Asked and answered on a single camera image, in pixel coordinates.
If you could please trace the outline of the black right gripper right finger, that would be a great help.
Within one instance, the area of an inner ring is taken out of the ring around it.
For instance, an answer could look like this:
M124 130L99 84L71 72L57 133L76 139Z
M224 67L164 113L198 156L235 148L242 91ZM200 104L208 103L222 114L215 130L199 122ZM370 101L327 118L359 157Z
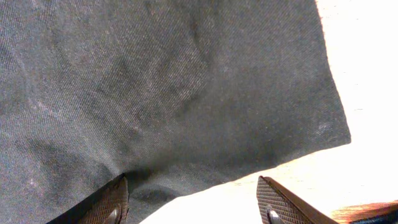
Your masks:
M263 224L337 224L270 177L258 178L256 198Z

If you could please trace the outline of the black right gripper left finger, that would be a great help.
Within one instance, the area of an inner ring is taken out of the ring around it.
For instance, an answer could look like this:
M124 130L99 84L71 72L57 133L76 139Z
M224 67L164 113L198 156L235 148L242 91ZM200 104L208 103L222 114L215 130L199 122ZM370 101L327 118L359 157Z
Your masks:
M121 174L48 224L125 224L128 211L127 179Z

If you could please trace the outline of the black shorts garment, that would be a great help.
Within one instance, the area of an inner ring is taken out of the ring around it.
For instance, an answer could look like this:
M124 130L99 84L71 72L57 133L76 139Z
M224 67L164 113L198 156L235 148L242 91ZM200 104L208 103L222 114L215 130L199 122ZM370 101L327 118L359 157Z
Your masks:
M1 222L120 174L131 223L351 135L315 1L2 1Z

